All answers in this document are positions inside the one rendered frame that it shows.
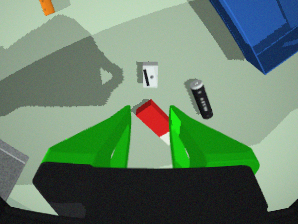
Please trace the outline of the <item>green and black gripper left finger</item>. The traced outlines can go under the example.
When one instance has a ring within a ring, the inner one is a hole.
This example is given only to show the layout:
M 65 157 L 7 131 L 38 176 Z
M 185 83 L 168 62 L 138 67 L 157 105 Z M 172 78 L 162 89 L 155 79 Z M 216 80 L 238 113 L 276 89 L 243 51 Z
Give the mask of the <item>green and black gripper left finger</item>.
M 127 168 L 130 136 L 131 107 L 126 105 L 110 118 L 50 147 L 41 163 Z

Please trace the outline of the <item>black aa battery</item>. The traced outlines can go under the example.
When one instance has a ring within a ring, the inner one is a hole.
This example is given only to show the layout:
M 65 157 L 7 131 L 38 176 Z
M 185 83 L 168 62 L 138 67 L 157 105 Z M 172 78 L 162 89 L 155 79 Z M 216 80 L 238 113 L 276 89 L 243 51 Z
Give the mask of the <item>black aa battery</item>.
M 191 91 L 203 119 L 210 119 L 213 116 L 213 111 L 205 91 L 202 80 L 195 80 L 190 83 Z

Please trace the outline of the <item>blue rack of three bins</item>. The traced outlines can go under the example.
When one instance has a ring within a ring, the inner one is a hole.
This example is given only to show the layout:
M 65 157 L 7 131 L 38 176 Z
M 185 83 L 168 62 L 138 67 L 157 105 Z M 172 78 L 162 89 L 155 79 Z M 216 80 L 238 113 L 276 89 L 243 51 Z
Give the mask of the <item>blue rack of three bins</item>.
M 264 75 L 298 52 L 298 0 L 209 1 L 245 59 Z

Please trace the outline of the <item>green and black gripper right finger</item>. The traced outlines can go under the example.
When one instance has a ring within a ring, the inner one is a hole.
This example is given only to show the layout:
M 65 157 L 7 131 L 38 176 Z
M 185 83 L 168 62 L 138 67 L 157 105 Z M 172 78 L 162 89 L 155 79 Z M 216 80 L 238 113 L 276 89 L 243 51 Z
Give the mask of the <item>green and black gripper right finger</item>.
M 173 168 L 247 165 L 255 175 L 260 167 L 252 148 L 192 119 L 174 105 L 169 108 L 169 137 Z

